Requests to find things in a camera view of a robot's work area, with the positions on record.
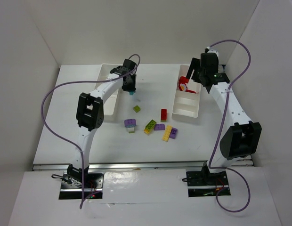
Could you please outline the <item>red oval lego piece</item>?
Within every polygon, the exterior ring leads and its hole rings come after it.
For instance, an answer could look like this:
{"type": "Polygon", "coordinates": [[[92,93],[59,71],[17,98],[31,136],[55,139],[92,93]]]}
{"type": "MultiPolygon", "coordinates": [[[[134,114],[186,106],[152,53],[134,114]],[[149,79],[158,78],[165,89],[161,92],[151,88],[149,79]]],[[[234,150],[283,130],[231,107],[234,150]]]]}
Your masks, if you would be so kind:
{"type": "Polygon", "coordinates": [[[180,91],[186,92],[187,91],[187,84],[184,81],[178,81],[178,89],[180,91]]]}

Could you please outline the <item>small lime green lego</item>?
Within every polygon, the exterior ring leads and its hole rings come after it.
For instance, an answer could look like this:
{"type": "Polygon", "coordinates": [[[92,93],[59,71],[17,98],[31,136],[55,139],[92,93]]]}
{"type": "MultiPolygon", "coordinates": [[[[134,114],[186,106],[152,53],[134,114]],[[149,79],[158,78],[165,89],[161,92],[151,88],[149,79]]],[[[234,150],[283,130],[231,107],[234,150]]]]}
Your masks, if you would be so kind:
{"type": "Polygon", "coordinates": [[[137,105],[137,106],[133,107],[133,110],[134,110],[136,113],[138,113],[141,109],[140,109],[140,107],[137,105]]]}

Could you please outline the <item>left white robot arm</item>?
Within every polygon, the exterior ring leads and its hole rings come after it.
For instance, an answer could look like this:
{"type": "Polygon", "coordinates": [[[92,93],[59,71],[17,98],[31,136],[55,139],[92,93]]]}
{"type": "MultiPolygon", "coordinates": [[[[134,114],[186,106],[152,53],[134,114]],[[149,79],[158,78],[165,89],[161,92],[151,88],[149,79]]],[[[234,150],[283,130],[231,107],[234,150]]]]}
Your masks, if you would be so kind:
{"type": "Polygon", "coordinates": [[[134,61],[125,59],[122,65],[111,69],[107,79],[92,92],[83,92],[79,96],[76,112],[79,126],[76,143],[78,153],[68,166],[67,175],[80,185],[84,185],[88,178],[89,154],[94,135],[104,122],[104,104],[119,89],[135,93],[137,66],[134,61]]]}

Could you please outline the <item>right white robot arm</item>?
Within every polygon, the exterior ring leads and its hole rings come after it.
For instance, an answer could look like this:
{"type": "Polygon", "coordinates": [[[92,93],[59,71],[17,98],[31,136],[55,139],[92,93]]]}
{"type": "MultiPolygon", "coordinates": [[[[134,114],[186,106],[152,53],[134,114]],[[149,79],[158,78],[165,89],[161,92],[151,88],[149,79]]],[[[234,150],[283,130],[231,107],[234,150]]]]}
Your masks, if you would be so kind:
{"type": "Polygon", "coordinates": [[[215,154],[203,164],[199,176],[205,184],[212,185],[222,178],[227,167],[256,152],[262,127],[244,112],[230,87],[229,78],[219,72],[217,51],[207,49],[199,59],[193,58],[186,78],[202,84],[223,114],[223,128],[218,134],[215,154]]]}

